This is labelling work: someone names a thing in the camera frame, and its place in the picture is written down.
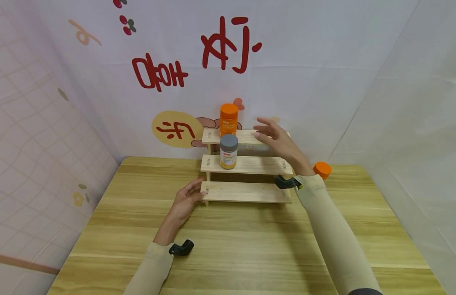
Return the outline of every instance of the wooden shelf plank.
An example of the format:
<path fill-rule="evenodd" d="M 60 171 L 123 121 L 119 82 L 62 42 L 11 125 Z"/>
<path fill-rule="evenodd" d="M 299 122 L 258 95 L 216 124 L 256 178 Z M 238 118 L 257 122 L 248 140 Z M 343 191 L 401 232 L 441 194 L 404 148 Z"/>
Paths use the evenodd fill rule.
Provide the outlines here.
<path fill-rule="evenodd" d="M 290 190 L 279 189 L 275 184 L 203 181 L 204 200 L 219 202 L 291 203 Z"/>
<path fill-rule="evenodd" d="M 238 156 L 236 166 L 226 170 L 220 165 L 220 156 L 203 155 L 201 172 L 244 173 L 244 174 L 293 174 L 292 167 L 282 158 Z"/>
<path fill-rule="evenodd" d="M 240 145 L 265 145 L 254 137 L 255 130 L 237 130 L 236 137 Z M 220 130 L 206 128 L 203 130 L 202 143 L 206 145 L 219 145 L 220 144 Z"/>

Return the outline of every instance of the forearm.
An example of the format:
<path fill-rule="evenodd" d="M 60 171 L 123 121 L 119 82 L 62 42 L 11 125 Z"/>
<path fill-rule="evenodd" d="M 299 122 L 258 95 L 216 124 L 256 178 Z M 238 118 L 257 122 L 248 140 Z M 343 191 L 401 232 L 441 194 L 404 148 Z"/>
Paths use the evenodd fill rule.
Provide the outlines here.
<path fill-rule="evenodd" d="M 172 267 L 174 257 L 169 254 L 169 249 L 173 245 L 178 228 L 177 222 L 170 216 L 164 219 L 123 295 L 159 294 Z"/>
<path fill-rule="evenodd" d="M 339 295 L 348 295 L 362 288 L 380 291 L 358 240 L 331 200 L 321 177 L 295 178 L 303 184 L 297 195 L 308 212 L 315 238 Z"/>
<path fill-rule="evenodd" d="M 174 258 L 168 246 L 151 243 L 146 250 L 141 265 L 132 277 L 123 295 L 157 295 L 169 275 Z"/>

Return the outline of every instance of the red text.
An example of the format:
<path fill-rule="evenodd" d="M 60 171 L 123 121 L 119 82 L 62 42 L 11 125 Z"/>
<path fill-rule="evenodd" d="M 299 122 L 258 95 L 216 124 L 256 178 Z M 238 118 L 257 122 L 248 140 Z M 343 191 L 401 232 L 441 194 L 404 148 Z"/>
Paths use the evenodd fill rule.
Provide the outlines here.
<path fill-rule="evenodd" d="M 138 63 L 142 63 L 146 68 L 147 75 L 149 77 L 150 85 L 144 83 L 141 72 L 138 68 Z M 169 63 L 169 66 L 165 64 L 159 64 L 154 67 L 152 62 L 151 56 L 149 53 L 146 53 L 146 59 L 142 58 L 135 58 L 132 61 L 134 73 L 138 78 L 140 85 L 144 88 L 156 88 L 157 91 L 162 92 L 160 83 L 164 84 L 165 86 L 177 86 L 177 82 L 180 87 L 184 87 L 184 78 L 188 77 L 188 74 L 182 72 L 182 68 L 178 60 L 175 61 L 175 68 L 172 63 Z"/>
<path fill-rule="evenodd" d="M 172 126 L 172 124 L 170 124 L 169 122 L 162 122 L 162 125 L 169 126 L 169 127 Z M 186 123 L 174 122 L 174 128 L 173 129 L 162 129 L 160 127 L 156 127 L 156 129 L 158 131 L 160 131 L 160 132 L 169 132 L 169 133 L 174 132 L 175 134 L 177 134 L 178 139 L 182 139 L 182 132 L 184 132 L 185 130 L 179 129 L 179 126 L 183 126 L 183 127 L 187 128 L 188 132 L 190 132 L 190 136 L 193 139 L 195 138 L 195 134 L 193 133 L 192 128 L 190 127 L 190 125 L 188 125 Z M 174 137 L 175 137 L 174 134 L 169 134 L 168 135 L 168 139 L 172 139 Z"/>
<path fill-rule="evenodd" d="M 248 18 L 242 16 L 237 18 L 232 18 L 231 23 L 233 25 L 243 25 L 249 21 Z M 202 65 L 204 68 L 208 67 L 208 57 L 210 54 L 213 54 L 217 59 L 221 60 L 221 69 L 224 70 L 226 68 L 226 61 L 228 60 L 228 56 L 226 54 L 226 46 L 228 45 L 232 51 L 236 52 L 238 49 L 233 44 L 231 40 L 226 37 L 226 23 L 225 17 L 220 17 L 220 32 L 212 34 L 209 38 L 205 35 L 201 36 L 201 41 L 205 46 L 203 50 L 203 57 L 202 57 Z M 213 48 L 213 43 L 215 41 L 220 42 L 220 51 L 218 52 Z M 262 47 L 262 43 L 257 43 L 252 47 L 253 52 L 258 52 Z M 238 74 L 243 74 L 243 72 L 247 69 L 247 59 L 249 58 L 249 28 L 245 25 L 243 27 L 243 52 L 241 53 L 241 66 L 239 68 L 233 67 L 233 71 L 237 72 Z"/>

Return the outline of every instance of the hand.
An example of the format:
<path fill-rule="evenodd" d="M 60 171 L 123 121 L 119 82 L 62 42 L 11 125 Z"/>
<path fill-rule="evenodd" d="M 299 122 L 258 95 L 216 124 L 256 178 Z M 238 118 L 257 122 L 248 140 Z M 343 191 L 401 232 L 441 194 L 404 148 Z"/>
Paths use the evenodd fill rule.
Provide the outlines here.
<path fill-rule="evenodd" d="M 167 246 L 174 242 L 175 235 L 185 221 L 190 217 L 195 205 L 203 199 L 205 192 L 200 192 L 203 178 L 192 181 L 175 195 L 174 203 L 169 210 L 161 227 L 157 231 L 153 242 L 161 246 Z"/>
<path fill-rule="evenodd" d="M 205 192 L 200 192 L 203 178 L 192 181 L 175 195 L 174 203 L 170 208 L 168 216 L 174 218 L 179 227 L 190 217 L 195 205 L 205 197 Z"/>
<path fill-rule="evenodd" d="M 297 175 L 315 175 L 306 156 L 285 130 L 270 119 L 257 118 L 257 120 L 259 123 L 265 124 L 254 127 L 254 130 L 257 130 L 257 133 L 254 134 L 257 140 L 268 145 L 275 155 L 284 158 L 288 164 L 292 165 Z"/>

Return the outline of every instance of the wood grain tabletop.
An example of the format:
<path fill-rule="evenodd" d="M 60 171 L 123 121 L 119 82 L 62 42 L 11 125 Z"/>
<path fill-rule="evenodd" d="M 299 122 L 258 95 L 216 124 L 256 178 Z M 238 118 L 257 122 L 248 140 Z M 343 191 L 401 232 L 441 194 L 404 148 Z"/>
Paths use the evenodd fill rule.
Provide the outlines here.
<path fill-rule="evenodd" d="M 384 294 L 445 294 L 426 261 L 359 166 L 332 165 L 326 180 L 367 255 Z M 172 205 L 200 173 L 193 159 L 127 158 L 98 204 L 48 295 L 120 295 Z M 213 174 L 213 181 L 271 183 L 271 176 Z M 337 294 L 308 216 L 296 194 L 277 204 L 210 202 L 197 206 L 175 242 L 162 295 Z"/>

